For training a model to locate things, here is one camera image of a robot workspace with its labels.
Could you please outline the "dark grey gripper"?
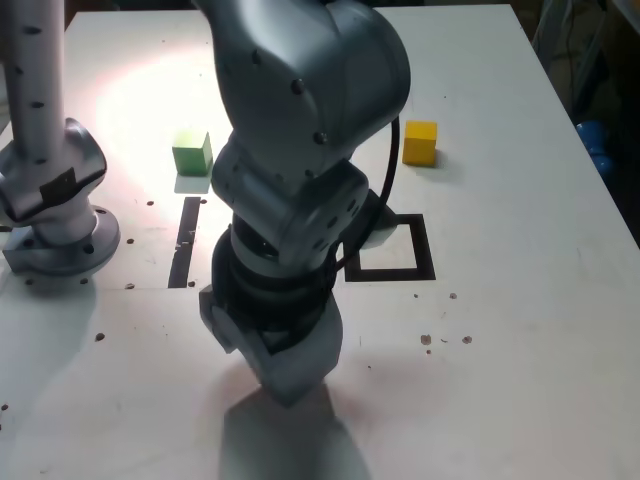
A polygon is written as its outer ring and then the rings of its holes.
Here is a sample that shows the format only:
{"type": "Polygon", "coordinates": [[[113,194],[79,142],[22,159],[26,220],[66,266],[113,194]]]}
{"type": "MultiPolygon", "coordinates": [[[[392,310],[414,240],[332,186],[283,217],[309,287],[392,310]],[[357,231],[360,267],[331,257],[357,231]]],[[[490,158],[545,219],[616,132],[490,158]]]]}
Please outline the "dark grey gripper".
{"type": "Polygon", "coordinates": [[[263,389],[291,406],[338,363],[343,324],[336,301],[329,299],[333,287],[333,249],[319,268],[275,278],[247,268],[225,234],[214,249],[212,285],[199,292],[200,316],[226,354],[236,347],[263,389]],[[234,343],[225,332],[226,313],[249,330],[237,332],[234,343]],[[269,353],[266,344],[290,347],[269,353]]]}

